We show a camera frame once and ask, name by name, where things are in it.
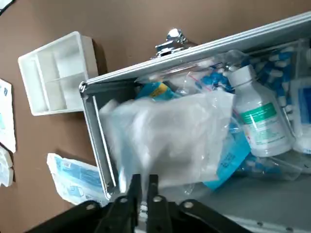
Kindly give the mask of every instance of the white bottle cap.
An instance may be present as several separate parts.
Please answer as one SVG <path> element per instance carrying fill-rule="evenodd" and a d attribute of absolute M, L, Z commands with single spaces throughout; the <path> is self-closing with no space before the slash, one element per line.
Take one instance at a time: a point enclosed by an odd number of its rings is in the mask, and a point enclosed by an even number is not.
<path fill-rule="evenodd" d="M 217 73 L 222 74 L 224 71 L 225 71 L 224 68 L 220 68 L 220 69 L 217 71 Z"/>
<path fill-rule="evenodd" d="M 290 89 L 290 83 L 289 82 L 283 82 L 282 87 L 283 87 L 284 91 L 287 93 Z"/>
<path fill-rule="evenodd" d="M 291 60 L 290 60 L 290 58 L 288 58 L 288 59 L 286 59 L 284 61 L 276 61 L 276 62 L 274 62 L 274 65 L 276 67 L 284 68 L 284 67 L 288 66 L 290 63 L 291 63 Z"/>
<path fill-rule="evenodd" d="M 294 119 L 294 116 L 293 116 L 292 113 L 288 113 L 288 114 L 287 114 L 287 118 L 288 118 L 288 120 L 293 120 L 293 119 Z"/>
<path fill-rule="evenodd" d="M 251 65 L 244 66 L 228 75 L 232 87 L 247 83 L 256 78 L 255 71 Z"/>
<path fill-rule="evenodd" d="M 287 113 L 291 112 L 292 110 L 293 110 L 293 106 L 292 106 L 291 104 L 286 105 L 285 111 L 286 111 Z"/>
<path fill-rule="evenodd" d="M 278 54 L 272 55 L 271 57 L 269 57 L 269 61 L 271 61 L 271 62 L 278 61 L 279 59 L 280 58 L 279 58 Z"/>
<path fill-rule="evenodd" d="M 283 72 L 280 70 L 277 70 L 277 69 L 272 69 L 272 70 L 270 70 L 269 75 L 273 76 L 273 77 L 282 77 Z"/>
<path fill-rule="evenodd" d="M 256 64 L 255 66 L 255 71 L 258 73 L 259 71 L 261 71 L 264 66 L 267 64 L 267 62 L 260 62 L 258 64 Z"/>
<path fill-rule="evenodd" d="M 278 103 L 279 103 L 279 105 L 281 107 L 285 107 L 286 106 L 286 97 L 285 96 L 279 96 L 277 98 L 277 101 L 278 101 Z"/>

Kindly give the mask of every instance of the metal screw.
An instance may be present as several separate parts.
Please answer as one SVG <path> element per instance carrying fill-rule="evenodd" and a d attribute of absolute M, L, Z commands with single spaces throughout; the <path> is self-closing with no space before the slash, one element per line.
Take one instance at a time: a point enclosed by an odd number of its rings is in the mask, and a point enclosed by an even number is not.
<path fill-rule="evenodd" d="M 94 206 L 93 204 L 88 205 L 88 206 L 86 207 L 87 210 L 91 210 L 91 209 L 94 209 L 94 208 L 95 208 L 95 206 Z"/>
<path fill-rule="evenodd" d="M 126 199 L 126 198 L 122 198 L 122 199 L 120 200 L 120 202 L 121 202 L 121 203 L 126 203 L 126 202 L 127 202 L 127 199 Z"/>
<path fill-rule="evenodd" d="M 154 197 L 154 202 L 160 202 L 160 201 L 162 201 L 162 197 L 160 196 Z"/>
<path fill-rule="evenodd" d="M 193 203 L 192 202 L 190 202 L 190 201 L 187 201 L 187 202 L 185 202 L 184 203 L 184 207 L 186 207 L 186 208 L 192 208 L 193 207 Z"/>

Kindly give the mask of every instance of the case latch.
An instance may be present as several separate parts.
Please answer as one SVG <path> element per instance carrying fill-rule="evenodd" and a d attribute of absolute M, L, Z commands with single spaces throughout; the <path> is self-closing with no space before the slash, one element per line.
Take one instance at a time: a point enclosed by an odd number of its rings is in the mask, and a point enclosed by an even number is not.
<path fill-rule="evenodd" d="M 166 42 L 155 47 L 157 53 L 151 59 L 163 57 L 165 55 L 185 50 L 194 46 L 197 46 L 197 44 L 189 41 L 183 35 L 180 29 L 174 28 L 167 34 Z"/>

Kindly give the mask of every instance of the clear plastic wrap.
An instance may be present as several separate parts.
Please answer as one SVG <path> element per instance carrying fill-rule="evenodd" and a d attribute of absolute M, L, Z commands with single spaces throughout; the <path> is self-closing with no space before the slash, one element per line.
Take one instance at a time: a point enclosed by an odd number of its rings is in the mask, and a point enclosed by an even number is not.
<path fill-rule="evenodd" d="M 303 171 L 304 160 L 292 151 L 274 157 L 259 158 L 249 154 L 239 169 L 238 176 L 293 181 Z"/>
<path fill-rule="evenodd" d="M 219 179 L 204 182 L 204 184 L 212 190 L 219 188 L 238 169 L 250 150 L 240 119 L 236 113 L 233 113 L 229 124 L 229 133 L 225 139 L 221 160 L 218 164 L 217 175 Z"/>
<path fill-rule="evenodd" d="M 153 101 L 128 101 L 100 110 L 109 150 L 124 192 L 134 173 L 159 176 L 159 187 L 218 179 L 233 95 L 223 91 Z"/>
<path fill-rule="evenodd" d="M 294 149 L 311 154 L 311 77 L 291 81 Z"/>
<path fill-rule="evenodd" d="M 222 61 L 223 55 L 216 55 L 207 59 L 203 59 L 197 62 L 191 62 L 179 67 L 174 67 L 172 69 L 167 69 L 164 71 L 155 72 L 148 74 L 146 76 L 141 76 L 135 80 L 135 82 L 146 84 L 155 82 L 165 82 L 173 79 L 178 79 L 184 77 L 190 71 L 202 71 L 211 66 L 217 65 Z"/>

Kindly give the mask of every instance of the plastic bottle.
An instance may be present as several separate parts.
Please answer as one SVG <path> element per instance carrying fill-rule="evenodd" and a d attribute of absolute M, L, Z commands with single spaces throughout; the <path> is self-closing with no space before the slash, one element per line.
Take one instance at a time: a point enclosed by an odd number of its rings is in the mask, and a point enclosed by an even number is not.
<path fill-rule="evenodd" d="M 229 75 L 235 88 L 235 110 L 244 122 L 244 133 L 257 157 L 270 157 L 289 151 L 293 138 L 285 123 L 275 94 L 255 81 L 251 66 L 242 67 Z"/>

